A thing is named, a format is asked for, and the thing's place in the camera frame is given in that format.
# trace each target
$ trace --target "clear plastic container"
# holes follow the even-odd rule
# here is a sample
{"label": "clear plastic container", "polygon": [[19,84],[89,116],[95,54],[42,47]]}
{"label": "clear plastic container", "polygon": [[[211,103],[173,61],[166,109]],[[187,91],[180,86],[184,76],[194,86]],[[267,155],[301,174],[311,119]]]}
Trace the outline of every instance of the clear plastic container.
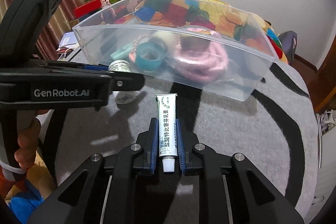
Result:
{"label": "clear plastic container", "polygon": [[203,0],[122,0],[73,27],[90,64],[244,101],[277,55],[253,15]]}

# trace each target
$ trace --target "tape roll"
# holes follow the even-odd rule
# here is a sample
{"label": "tape roll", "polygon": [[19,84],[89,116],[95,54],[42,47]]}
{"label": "tape roll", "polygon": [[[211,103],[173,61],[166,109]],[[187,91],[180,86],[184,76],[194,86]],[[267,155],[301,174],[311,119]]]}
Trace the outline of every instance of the tape roll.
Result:
{"label": "tape roll", "polygon": [[165,50],[156,43],[146,42],[137,46],[135,64],[142,70],[157,70],[165,58]]}
{"label": "tape roll", "polygon": [[[129,63],[126,60],[116,60],[112,62],[109,65],[109,70],[132,72]],[[114,101],[120,105],[125,105],[130,102],[133,102],[134,99],[137,97],[136,91],[114,91],[112,93],[114,96]]]}

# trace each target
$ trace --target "wooden furniture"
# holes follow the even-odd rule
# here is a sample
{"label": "wooden furniture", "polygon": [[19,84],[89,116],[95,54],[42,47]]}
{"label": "wooden furniture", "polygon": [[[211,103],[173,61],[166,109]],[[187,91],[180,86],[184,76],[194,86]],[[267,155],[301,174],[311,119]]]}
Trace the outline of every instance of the wooden furniture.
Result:
{"label": "wooden furniture", "polygon": [[317,72],[316,79],[307,86],[314,111],[320,113],[335,105],[336,100],[336,37],[325,58],[321,68]]}

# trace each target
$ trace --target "person's hand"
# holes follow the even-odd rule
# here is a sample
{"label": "person's hand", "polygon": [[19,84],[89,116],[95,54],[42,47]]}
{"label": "person's hand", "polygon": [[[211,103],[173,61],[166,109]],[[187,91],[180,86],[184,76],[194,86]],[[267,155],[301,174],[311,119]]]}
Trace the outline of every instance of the person's hand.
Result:
{"label": "person's hand", "polygon": [[[38,110],[36,115],[43,115],[47,112],[48,110]],[[41,123],[34,118],[29,128],[18,133],[17,143],[20,148],[15,152],[14,157],[21,168],[27,169],[34,165],[40,130]]]}

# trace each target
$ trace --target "white tube cap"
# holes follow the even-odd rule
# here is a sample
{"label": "white tube cap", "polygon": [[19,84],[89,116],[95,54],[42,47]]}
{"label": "white tube cap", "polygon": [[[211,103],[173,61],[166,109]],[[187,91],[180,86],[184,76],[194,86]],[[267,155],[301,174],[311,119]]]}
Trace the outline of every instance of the white tube cap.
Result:
{"label": "white tube cap", "polygon": [[163,171],[174,172],[175,170],[175,159],[162,159]]}
{"label": "white tube cap", "polygon": [[137,97],[136,91],[114,91],[113,92],[114,101],[117,104],[125,105],[130,102],[133,102]]}

